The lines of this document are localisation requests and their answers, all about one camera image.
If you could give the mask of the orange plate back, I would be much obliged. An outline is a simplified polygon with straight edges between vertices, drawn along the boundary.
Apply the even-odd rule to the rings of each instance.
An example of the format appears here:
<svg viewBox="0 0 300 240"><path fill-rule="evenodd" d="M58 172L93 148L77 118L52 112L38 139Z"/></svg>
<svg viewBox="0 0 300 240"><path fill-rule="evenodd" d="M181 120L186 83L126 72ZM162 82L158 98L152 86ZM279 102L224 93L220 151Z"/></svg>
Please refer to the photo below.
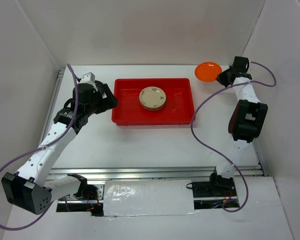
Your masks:
<svg viewBox="0 0 300 240"><path fill-rule="evenodd" d="M196 78L207 83L214 82L221 72L221 66L215 62L203 62L194 70Z"/></svg>

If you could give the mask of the cream floral plate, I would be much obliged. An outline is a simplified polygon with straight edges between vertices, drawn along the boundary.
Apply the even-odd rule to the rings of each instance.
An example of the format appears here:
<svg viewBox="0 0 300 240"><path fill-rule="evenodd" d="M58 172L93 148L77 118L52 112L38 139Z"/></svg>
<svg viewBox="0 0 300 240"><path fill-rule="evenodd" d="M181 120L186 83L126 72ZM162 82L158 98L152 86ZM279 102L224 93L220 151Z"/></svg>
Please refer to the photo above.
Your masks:
<svg viewBox="0 0 300 240"><path fill-rule="evenodd" d="M164 107L164 105L157 106L157 107L147 107L143 104L141 104L141 106L148 111L159 111L160 109L162 109Z"/></svg>
<svg viewBox="0 0 300 240"><path fill-rule="evenodd" d="M166 93L159 87L148 86L139 93L139 101L147 107L159 107L166 103Z"/></svg>

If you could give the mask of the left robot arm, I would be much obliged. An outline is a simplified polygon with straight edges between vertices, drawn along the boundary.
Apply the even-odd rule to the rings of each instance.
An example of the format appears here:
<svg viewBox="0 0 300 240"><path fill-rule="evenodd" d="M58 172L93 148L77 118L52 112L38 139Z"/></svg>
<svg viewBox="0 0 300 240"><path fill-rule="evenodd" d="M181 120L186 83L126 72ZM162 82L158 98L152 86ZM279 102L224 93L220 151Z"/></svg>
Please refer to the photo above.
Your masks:
<svg viewBox="0 0 300 240"><path fill-rule="evenodd" d="M65 177L47 182L47 176L66 146L78 135L93 114L115 108L118 99L106 83L96 81L78 83L72 98L56 114L53 124L28 161L15 173L5 173L1 179L7 201L35 215L42 214L48 205L67 195L76 199L87 198L94 187L85 177L69 173Z"/></svg>

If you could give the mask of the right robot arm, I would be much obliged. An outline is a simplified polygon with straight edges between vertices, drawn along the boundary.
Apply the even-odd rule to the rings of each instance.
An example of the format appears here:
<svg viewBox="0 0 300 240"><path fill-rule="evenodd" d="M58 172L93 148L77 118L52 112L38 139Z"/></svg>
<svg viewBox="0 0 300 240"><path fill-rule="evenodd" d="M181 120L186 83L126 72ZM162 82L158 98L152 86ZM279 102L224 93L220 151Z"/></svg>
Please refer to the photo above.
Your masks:
<svg viewBox="0 0 300 240"><path fill-rule="evenodd" d="M225 87L234 87L237 104L228 124L228 133L232 137L232 149L229 161L215 167L207 184L213 196L219 196L234 186L236 167L245 148L259 137L268 105L262 103L251 84L248 73L250 61L247 57L236 56L229 69L220 73L216 80Z"/></svg>

